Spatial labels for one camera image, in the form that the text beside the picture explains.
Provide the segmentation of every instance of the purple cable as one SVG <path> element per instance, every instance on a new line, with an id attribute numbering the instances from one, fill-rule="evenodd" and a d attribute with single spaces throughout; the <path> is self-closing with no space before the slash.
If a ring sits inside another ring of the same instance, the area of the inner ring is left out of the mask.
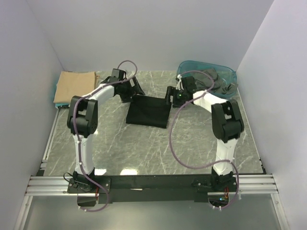
<path id="1" fill-rule="evenodd" d="M 169 148 L 171 149 L 171 152 L 172 152 L 174 158 L 178 161 L 178 163 L 181 164 L 182 166 L 188 168 L 188 169 L 204 169 L 204 168 L 213 166 L 213 165 L 215 165 L 215 164 L 217 164 L 217 163 L 221 163 L 221 162 L 228 162 L 228 163 L 230 163 L 230 164 L 233 166 L 233 168 L 235 169 L 235 172 L 236 172 L 236 183 L 237 183 L 236 193 L 235 193 L 234 198 L 233 198 L 226 206 L 221 207 L 221 209 L 223 209 L 223 208 L 226 208 L 226 207 L 228 207 L 229 205 L 231 205 L 231 204 L 233 203 L 235 197 L 237 196 L 237 194 L 238 194 L 238 192 L 239 192 L 239 172 L 238 172 L 238 170 L 237 170 L 235 164 L 233 164 L 232 161 L 230 161 L 230 160 L 219 160 L 219 161 L 211 162 L 211 163 L 208 163 L 208 164 L 202 165 L 202 166 L 189 166 L 189 165 L 183 163 L 183 162 L 178 158 L 178 156 L 175 154 L 175 151 L 174 151 L 174 149 L 173 149 L 173 144 L 172 144 L 172 133 L 173 133 L 173 128 L 174 128 L 174 125 L 175 125 L 175 121 L 176 121 L 176 119 L 177 119 L 177 117 L 178 117 L 180 111 L 181 111 L 184 107 L 186 107 L 187 104 L 192 103 L 193 101 L 198 100 L 198 99 L 204 97 L 204 96 L 206 95 L 207 91 L 210 91 L 210 90 L 214 87 L 214 80 L 212 79 L 212 77 L 211 77 L 209 74 L 206 74 L 206 73 L 204 73 L 204 72 L 197 71 L 197 70 L 191 70 L 191 71 L 184 72 L 184 73 L 182 73 L 181 75 L 184 75 L 184 74 L 186 74 L 186 73 L 201 73 L 201 74 L 205 75 L 206 77 L 208 77 L 208 78 L 212 81 L 212 85 L 211 85 L 210 88 L 207 89 L 201 96 L 196 97 L 196 98 L 193 98 L 193 99 L 191 99 L 191 100 L 185 102 L 185 103 L 177 110 L 177 112 L 175 113 L 175 117 L 174 117 L 174 119 L 173 119 L 171 128 L 170 128 L 170 131 L 169 131 L 169 136 L 168 136 Z"/>
<path id="2" fill-rule="evenodd" d="M 124 83 L 124 82 L 127 82 L 127 81 L 130 81 L 132 78 L 135 77 L 135 75 L 137 74 L 138 72 L 138 67 L 136 66 L 136 64 L 133 62 L 133 61 L 130 61 L 130 60 L 124 60 L 122 61 L 117 68 L 119 68 L 123 63 L 125 62 L 130 62 L 132 63 L 134 66 L 135 66 L 135 72 L 133 74 L 132 77 L 128 78 L 128 79 L 125 79 L 125 80 L 120 80 L 120 81 L 116 81 L 116 82 L 113 82 L 113 83 L 109 83 L 109 84 L 105 84 L 103 85 L 102 88 L 98 88 L 96 89 L 95 91 L 92 92 L 92 94 L 89 94 L 89 95 L 86 95 L 86 96 L 83 96 L 81 97 L 77 102 L 76 102 L 76 105 L 75 107 L 73 108 L 73 117 L 72 117 L 72 123 L 73 123 L 73 129 L 76 133 L 76 136 L 77 136 L 77 139 L 78 139 L 78 156 L 79 156 L 79 164 L 80 164 L 80 169 L 81 169 L 81 172 L 82 174 L 85 176 L 85 178 L 87 180 L 89 180 L 90 182 L 92 182 L 93 184 L 95 184 L 96 186 L 98 186 L 99 188 L 101 188 L 105 193 L 106 193 L 106 203 L 105 205 L 103 205 L 101 208 L 98 208 L 98 209 L 95 209 L 95 210 L 92 210 L 92 209 L 85 209 L 83 207 L 81 207 L 82 210 L 84 211 L 87 211 L 87 212 L 98 212 L 98 211 L 101 211 L 102 209 L 104 209 L 108 203 L 109 203 L 109 200 L 110 200 L 110 197 L 109 197 L 109 193 L 107 192 L 107 190 L 101 186 L 100 184 L 98 184 L 96 181 L 92 180 L 91 178 L 88 177 L 88 175 L 86 175 L 85 171 L 84 171 L 84 168 L 83 168 L 83 165 L 82 165 L 82 158 L 81 158 L 81 139 L 80 139 L 80 135 L 78 133 L 78 129 L 77 129 L 77 124 L 76 124 L 76 116 L 77 116 L 77 109 L 78 109 L 78 104 L 80 103 L 80 101 L 88 98 L 88 97 L 91 97 L 93 95 L 95 95 L 96 93 L 98 93 L 99 91 L 101 91 L 103 88 L 105 88 L 106 86 L 109 86 L 109 85 L 114 85 L 114 84 L 118 84 L 118 83 Z"/>

